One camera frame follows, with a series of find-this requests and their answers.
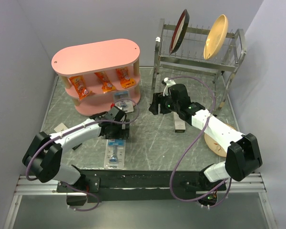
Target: yellow plate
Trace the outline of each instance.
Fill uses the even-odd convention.
[[[207,134],[204,134],[204,140],[205,140],[205,143],[208,145],[208,147],[214,152],[216,153],[217,155],[219,156],[223,156],[223,157],[227,157],[227,152],[224,151],[221,146],[216,142],[214,141],[214,139],[212,139],[209,135]]]
[[[216,56],[225,41],[228,32],[228,18],[222,14],[213,24],[204,46],[204,59],[208,60]]]

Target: gray wall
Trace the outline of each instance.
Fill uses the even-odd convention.
[[[286,0],[264,0],[245,36],[248,53],[230,96],[240,129],[257,136],[263,180],[286,229]]]
[[[51,62],[15,0],[0,0],[0,228],[21,163],[40,130],[54,74]]]
[[[72,45],[116,38],[135,41],[140,65],[153,65],[160,18],[177,23],[188,9],[190,24],[211,26],[220,14],[229,29],[246,30],[263,0],[18,0],[50,57]]]

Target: pink shelf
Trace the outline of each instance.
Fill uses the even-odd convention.
[[[128,73],[129,75],[135,80],[136,85],[140,82],[140,76],[139,75],[134,75],[133,74],[133,66],[128,66]],[[120,84],[120,80],[116,74],[115,69],[113,70],[107,70],[106,74],[109,78],[109,80],[111,81],[111,83],[116,87],[116,91],[112,91],[112,92],[107,92],[106,94],[113,94],[116,93],[118,91],[127,91],[130,90],[131,88],[135,87],[130,87],[130,88],[122,88],[121,84]],[[88,88],[89,91],[92,91],[93,94],[91,94],[89,97],[95,97],[95,96],[99,96],[99,95],[104,95],[103,91],[102,91],[102,83],[99,80],[99,78],[97,78],[97,76],[94,73],[90,73],[90,74],[86,74],[83,75],[85,78],[85,82],[86,82],[86,86]],[[68,93],[68,95],[70,95],[72,98],[78,99],[78,94],[74,88],[74,86],[72,85],[71,88],[67,89],[66,88],[66,92]]]
[[[132,87],[130,90],[130,97],[138,103],[140,101],[140,88]],[[75,109],[84,116],[91,116],[100,112],[109,111],[110,106],[113,103],[113,94],[103,94],[102,99],[95,99],[95,96],[88,96],[81,101],[79,106],[75,106]]]
[[[71,77],[125,67],[135,63],[139,55],[135,42],[116,39],[64,48],[51,63],[58,75]]]

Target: dish rack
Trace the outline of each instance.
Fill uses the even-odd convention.
[[[238,29],[235,33],[233,33],[233,30],[228,32],[225,42],[218,54],[212,59],[205,60],[203,57],[204,45],[210,32],[210,27],[204,29],[203,26],[201,28],[198,26],[189,26],[179,50],[173,54],[169,54],[169,46],[175,28],[175,25],[165,24],[164,19],[160,19],[154,52],[151,99],[155,91],[160,67],[214,77],[215,96],[217,81],[219,76],[223,73],[222,71],[230,72],[219,105],[218,102],[216,102],[215,111],[219,112],[225,104],[231,82],[246,55],[244,30]]]

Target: orange snack bag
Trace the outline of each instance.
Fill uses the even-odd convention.
[[[96,74],[96,76],[103,83],[102,90],[104,93],[116,90],[115,86],[108,79],[106,72],[101,71],[101,72],[94,73],[94,74]]]
[[[129,88],[135,85],[135,80],[129,77],[127,67],[117,68],[116,73],[118,74],[122,88]]]
[[[92,91],[87,89],[84,77],[82,75],[72,76],[69,78],[69,80],[73,84],[80,100],[92,93]]]

